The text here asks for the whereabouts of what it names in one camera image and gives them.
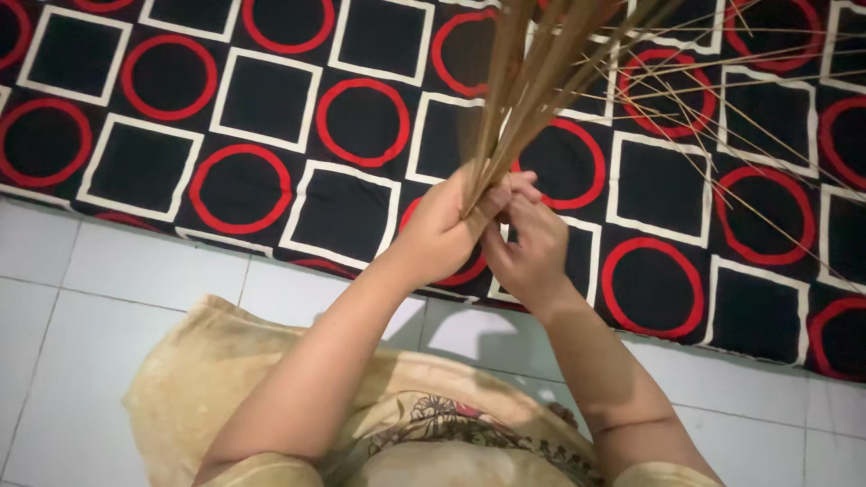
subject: beige shirt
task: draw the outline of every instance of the beige shirt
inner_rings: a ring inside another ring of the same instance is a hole
[[[123,402],[153,487],[188,487],[222,425],[305,328],[212,295],[151,351]],[[268,453],[207,487],[604,484],[592,445],[495,377],[439,357],[379,349],[329,455],[315,468]],[[718,487],[680,465],[635,465],[614,487]]]

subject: hand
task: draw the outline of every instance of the hand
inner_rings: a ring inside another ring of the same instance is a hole
[[[465,219],[460,219],[468,176],[464,166],[430,188],[397,240],[382,255],[397,262],[397,271],[411,289],[457,272],[472,255],[484,229],[514,194],[526,201],[541,200],[541,193],[532,186],[538,178],[534,172],[511,172],[487,191]]]
[[[552,303],[573,301],[574,286],[565,275],[568,226],[542,203],[515,195],[504,211],[517,230],[517,243],[505,242],[498,224],[484,231],[481,247],[494,276],[542,323]]]

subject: tile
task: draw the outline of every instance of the tile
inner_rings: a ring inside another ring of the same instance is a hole
[[[0,278],[0,471],[56,297],[56,288]]]
[[[59,286],[81,218],[0,200],[0,276]]]
[[[421,351],[467,363],[562,382],[547,333],[532,316],[430,298]]]
[[[349,281],[315,270],[253,257],[241,308],[265,320],[308,328]],[[388,347],[418,350],[426,298],[410,296],[391,318],[382,337]]]
[[[806,426],[866,438],[866,386],[810,374]]]
[[[524,377],[514,373],[504,373],[495,370],[484,370],[484,372],[506,381],[514,387],[520,389],[527,396],[538,401],[539,404],[547,406],[552,402],[558,402],[562,406],[571,409],[574,413],[574,418],[578,422],[578,431],[584,435],[584,438],[592,441],[590,429],[584,421],[584,417],[580,415],[578,405],[574,402],[572,393],[568,390],[568,386],[561,382],[552,382],[550,380],[533,379],[532,377]]]
[[[805,424],[807,384],[801,370],[631,334],[621,338],[671,402]]]
[[[187,309],[205,293],[237,302],[248,262],[235,252],[85,221],[63,287]]]
[[[828,432],[806,432],[805,487],[863,487],[866,439]]]
[[[120,398],[183,315],[61,291],[3,480],[114,487],[122,478],[124,485],[146,487]]]
[[[698,450],[727,487],[803,485],[802,427],[675,406]]]

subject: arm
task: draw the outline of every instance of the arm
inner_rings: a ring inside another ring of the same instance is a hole
[[[565,276],[565,223],[520,196],[507,214],[519,242],[488,228],[481,241],[488,265],[547,332],[608,480],[633,464],[664,461],[721,483],[662,389]]]
[[[456,272],[484,228],[534,173],[511,174],[460,219],[465,171],[430,189],[394,244],[377,257],[238,406],[204,456],[194,485],[264,452],[323,456],[394,311],[409,293]]]

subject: fabric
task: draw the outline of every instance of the fabric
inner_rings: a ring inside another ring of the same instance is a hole
[[[213,295],[190,309],[151,351],[123,398],[153,487],[192,482],[219,429],[305,330],[261,320]],[[268,453],[206,485],[591,487],[603,483],[595,461],[574,427],[493,376],[431,355],[379,349],[332,451],[316,469]],[[698,484],[702,476],[669,464],[627,471],[624,478],[615,485],[651,478],[675,487],[714,485]]]
[[[612,327],[864,380],[866,7],[734,1],[606,59],[514,169]],[[496,5],[0,0],[0,193],[352,278],[459,166]],[[420,292],[522,310],[478,249]]]

